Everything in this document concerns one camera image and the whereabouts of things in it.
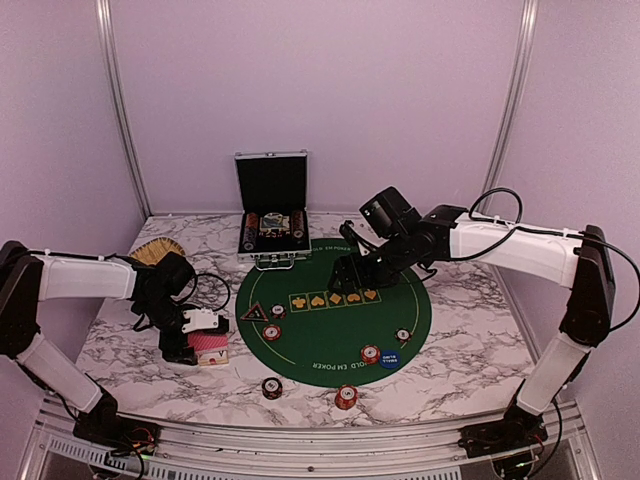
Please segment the dark 100 chips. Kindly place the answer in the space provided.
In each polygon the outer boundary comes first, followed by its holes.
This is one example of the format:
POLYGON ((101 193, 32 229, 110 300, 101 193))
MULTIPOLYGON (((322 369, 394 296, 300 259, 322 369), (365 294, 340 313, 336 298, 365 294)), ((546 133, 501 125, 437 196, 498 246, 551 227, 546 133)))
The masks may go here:
POLYGON ((395 338, 401 343, 406 343, 411 340, 412 333, 408 329, 399 328, 395 331, 395 338))
POLYGON ((283 319, 287 315, 287 310, 283 304, 274 304, 270 308, 270 314, 274 319, 283 319))

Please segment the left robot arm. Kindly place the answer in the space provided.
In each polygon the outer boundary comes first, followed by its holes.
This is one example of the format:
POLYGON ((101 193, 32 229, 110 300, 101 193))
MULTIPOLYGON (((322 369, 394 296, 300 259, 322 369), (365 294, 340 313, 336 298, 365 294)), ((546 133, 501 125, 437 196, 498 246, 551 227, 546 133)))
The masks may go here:
POLYGON ((41 389, 76 408, 77 430, 106 445, 119 444, 127 426, 117 400, 45 337, 38 308, 63 299, 125 300, 136 315, 184 348, 185 318, 175 298, 194 275, 175 252, 145 265, 118 255, 37 251, 10 240, 1 248, 1 353, 41 389))

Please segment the red 5 chip stack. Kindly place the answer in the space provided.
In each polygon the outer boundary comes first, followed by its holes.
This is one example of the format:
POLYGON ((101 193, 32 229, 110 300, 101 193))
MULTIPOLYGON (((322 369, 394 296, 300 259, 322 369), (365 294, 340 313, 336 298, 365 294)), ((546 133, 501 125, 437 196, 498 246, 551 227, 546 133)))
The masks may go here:
POLYGON ((357 399, 357 389, 352 385, 343 385, 338 389, 334 403, 341 410, 349 410, 355 406, 357 399))

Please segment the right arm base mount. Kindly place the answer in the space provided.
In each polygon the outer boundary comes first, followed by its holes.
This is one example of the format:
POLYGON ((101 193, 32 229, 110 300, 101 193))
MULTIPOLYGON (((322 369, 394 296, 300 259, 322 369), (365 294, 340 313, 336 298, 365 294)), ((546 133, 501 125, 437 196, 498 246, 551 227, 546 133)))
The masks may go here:
POLYGON ((463 427, 458 446, 468 458, 508 452, 542 443, 548 439, 546 428, 535 423, 531 428, 513 421, 495 421, 463 427))

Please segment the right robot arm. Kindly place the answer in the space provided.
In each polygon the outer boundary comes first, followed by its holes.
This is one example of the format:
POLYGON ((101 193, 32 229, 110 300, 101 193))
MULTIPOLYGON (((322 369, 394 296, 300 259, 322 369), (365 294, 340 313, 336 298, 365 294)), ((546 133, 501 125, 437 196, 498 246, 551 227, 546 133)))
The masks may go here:
POLYGON ((394 187, 377 194, 360 212, 384 242, 374 246, 343 223, 341 235, 358 249, 335 261, 328 281, 332 293, 393 287, 415 265, 467 261, 520 271, 570 289, 558 333, 495 428, 502 446, 519 446, 533 433, 534 419, 612 329, 616 287, 602 230, 541 229, 451 205, 421 215, 394 187))

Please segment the black triangular all-in button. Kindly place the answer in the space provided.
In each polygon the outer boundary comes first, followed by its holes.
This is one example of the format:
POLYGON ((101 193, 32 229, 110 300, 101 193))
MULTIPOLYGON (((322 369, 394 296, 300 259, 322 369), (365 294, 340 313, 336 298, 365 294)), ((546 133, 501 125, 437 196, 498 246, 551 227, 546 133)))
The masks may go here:
POLYGON ((249 322, 267 322, 268 315, 265 313, 260 303, 256 302, 245 314, 242 315, 241 319, 249 322))

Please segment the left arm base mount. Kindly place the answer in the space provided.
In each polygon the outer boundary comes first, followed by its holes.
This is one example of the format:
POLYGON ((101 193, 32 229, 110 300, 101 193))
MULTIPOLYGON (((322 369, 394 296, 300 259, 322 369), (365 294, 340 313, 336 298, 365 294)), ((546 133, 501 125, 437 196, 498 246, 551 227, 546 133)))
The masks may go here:
POLYGON ((79 439, 125 453, 153 454, 160 434, 160 426, 153 422, 118 417, 114 423, 99 424, 88 417, 79 418, 73 435, 79 439))

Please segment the blue small blind button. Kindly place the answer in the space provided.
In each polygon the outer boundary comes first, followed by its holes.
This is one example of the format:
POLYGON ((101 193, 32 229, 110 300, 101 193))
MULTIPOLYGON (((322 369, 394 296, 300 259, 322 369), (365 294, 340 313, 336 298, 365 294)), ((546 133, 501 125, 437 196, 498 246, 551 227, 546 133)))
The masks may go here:
POLYGON ((388 370, 394 370, 400 367, 401 356, 395 350, 383 350, 380 353, 378 364, 388 370))

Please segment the red-backed card deck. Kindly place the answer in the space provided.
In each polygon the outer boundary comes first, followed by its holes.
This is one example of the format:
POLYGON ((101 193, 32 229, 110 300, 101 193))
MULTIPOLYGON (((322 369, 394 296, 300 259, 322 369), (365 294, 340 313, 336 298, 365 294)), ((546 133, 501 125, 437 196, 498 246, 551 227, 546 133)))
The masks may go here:
POLYGON ((226 350, 228 337, 226 334, 212 334, 204 331, 194 331, 187 334, 188 345, 196 353, 214 350, 226 350))

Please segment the dark 100 chip stack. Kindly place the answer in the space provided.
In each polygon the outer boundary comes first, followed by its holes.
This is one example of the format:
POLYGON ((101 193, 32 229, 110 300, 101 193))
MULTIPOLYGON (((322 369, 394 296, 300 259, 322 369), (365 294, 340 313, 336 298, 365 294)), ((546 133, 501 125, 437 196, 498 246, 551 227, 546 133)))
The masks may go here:
POLYGON ((281 397, 283 386, 276 377, 268 377, 261 384, 262 394, 266 399, 275 400, 281 397))

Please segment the red 5 chips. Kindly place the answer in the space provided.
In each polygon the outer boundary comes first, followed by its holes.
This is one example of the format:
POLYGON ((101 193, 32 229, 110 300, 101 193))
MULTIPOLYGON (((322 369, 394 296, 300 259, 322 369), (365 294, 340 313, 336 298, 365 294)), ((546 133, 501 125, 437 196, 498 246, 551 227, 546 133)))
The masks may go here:
POLYGON ((366 365, 376 364, 381 356, 380 349, 375 345, 366 345, 361 349, 361 360, 366 365))
POLYGON ((262 330, 262 337, 266 341, 276 341, 281 337, 281 334, 281 328, 274 324, 267 325, 262 330))

